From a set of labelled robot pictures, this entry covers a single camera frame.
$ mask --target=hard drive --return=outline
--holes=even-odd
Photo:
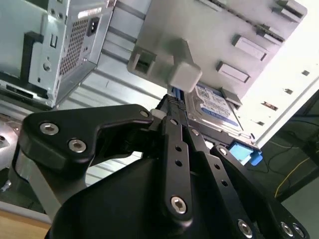
[[[191,93],[185,94],[187,116],[195,121],[218,132],[224,132],[239,142],[253,148],[254,138],[245,132],[235,114],[235,106],[226,101],[218,90],[197,84]]]

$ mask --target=power supply vent grille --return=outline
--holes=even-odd
[[[67,54],[62,58],[60,65],[60,76],[64,76],[77,66],[88,22],[89,19],[84,19],[73,23]]]

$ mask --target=wooden surface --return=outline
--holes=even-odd
[[[0,239],[44,239],[50,225],[0,211]]]

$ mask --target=blue hard drive label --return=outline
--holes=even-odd
[[[195,89],[198,97],[204,101],[203,104],[200,104],[204,113],[234,126],[239,126],[234,113],[219,91],[201,85],[196,86]]]

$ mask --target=yellow cable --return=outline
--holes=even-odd
[[[280,187],[285,183],[285,181],[290,177],[290,175],[295,172],[297,170],[297,168],[302,165],[304,162],[306,162],[307,160],[309,160],[310,158],[306,158],[305,160],[303,160],[302,162],[300,162],[293,170],[291,170],[291,172],[286,176],[286,178],[281,182],[281,184],[279,184],[278,188],[276,189],[276,192],[275,192],[275,198],[277,197],[278,195],[278,191],[280,189]]]

